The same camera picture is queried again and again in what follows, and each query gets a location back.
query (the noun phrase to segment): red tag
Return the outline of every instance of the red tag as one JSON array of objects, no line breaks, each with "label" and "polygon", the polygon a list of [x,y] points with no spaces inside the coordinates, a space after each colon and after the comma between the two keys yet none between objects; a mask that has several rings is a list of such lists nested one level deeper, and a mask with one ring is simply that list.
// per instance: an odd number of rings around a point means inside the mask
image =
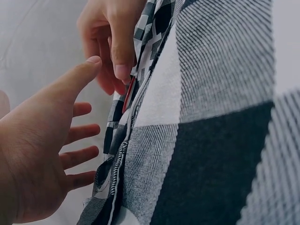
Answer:
[{"label": "red tag", "polygon": [[122,109],[122,114],[124,114],[124,112],[128,109],[131,97],[132,97],[132,93],[134,90],[134,86],[135,86],[135,77],[132,77],[129,88],[128,88],[128,92],[126,94],[125,97],[125,101],[124,101],[124,105],[123,105],[123,109]]}]

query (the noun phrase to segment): hand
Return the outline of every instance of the hand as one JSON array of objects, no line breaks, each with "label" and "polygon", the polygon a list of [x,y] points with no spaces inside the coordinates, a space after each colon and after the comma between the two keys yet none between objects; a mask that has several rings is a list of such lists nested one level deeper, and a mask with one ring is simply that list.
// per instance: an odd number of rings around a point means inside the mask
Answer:
[{"label": "hand", "polygon": [[86,58],[99,55],[103,67],[98,83],[109,95],[125,94],[124,84],[136,65],[134,30],[146,0],[89,0],[77,26]]},{"label": "hand", "polygon": [[52,215],[68,191],[94,181],[95,172],[66,175],[64,170],[96,157],[96,146],[61,155],[59,151],[66,144],[100,132],[98,125],[70,125],[73,117],[91,111],[89,103],[74,102],[99,73],[101,65],[98,56],[92,57],[0,120],[0,185],[1,181],[10,181],[4,199],[11,197],[7,202],[1,198],[0,206],[15,203],[14,212],[7,212],[13,215],[13,222],[25,223]]}]

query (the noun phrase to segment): fingernail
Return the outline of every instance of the fingernail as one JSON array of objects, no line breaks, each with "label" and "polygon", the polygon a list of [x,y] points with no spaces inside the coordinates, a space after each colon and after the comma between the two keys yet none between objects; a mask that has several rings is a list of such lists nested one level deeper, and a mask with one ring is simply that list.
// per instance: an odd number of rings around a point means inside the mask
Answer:
[{"label": "fingernail", "polygon": [[114,73],[120,80],[126,79],[130,75],[131,69],[127,65],[116,65]]},{"label": "fingernail", "polygon": [[98,63],[100,61],[100,57],[97,55],[94,55],[92,57],[89,57],[86,61],[87,62],[92,62],[92,63]]}]

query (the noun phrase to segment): checkered fabric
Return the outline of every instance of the checkered fabric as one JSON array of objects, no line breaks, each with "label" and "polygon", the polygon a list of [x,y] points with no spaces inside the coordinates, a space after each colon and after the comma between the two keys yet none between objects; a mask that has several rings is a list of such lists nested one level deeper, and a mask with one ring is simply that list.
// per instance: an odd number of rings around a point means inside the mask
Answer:
[{"label": "checkered fabric", "polygon": [[148,1],[79,225],[300,224],[300,79],[276,73],[272,7]]}]

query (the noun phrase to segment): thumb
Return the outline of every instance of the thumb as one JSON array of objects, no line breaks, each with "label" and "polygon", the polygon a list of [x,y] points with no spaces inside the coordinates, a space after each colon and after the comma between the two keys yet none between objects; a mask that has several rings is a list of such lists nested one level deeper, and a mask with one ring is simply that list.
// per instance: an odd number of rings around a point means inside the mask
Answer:
[{"label": "thumb", "polygon": [[75,101],[82,89],[97,76],[101,67],[101,58],[92,56],[85,63],[79,64],[66,72],[46,89],[51,90],[57,97],[65,96]]},{"label": "thumb", "polygon": [[111,23],[112,29],[112,62],[115,76],[124,83],[130,81],[130,72],[135,60],[133,41],[135,24],[128,26],[125,21],[117,20]]}]

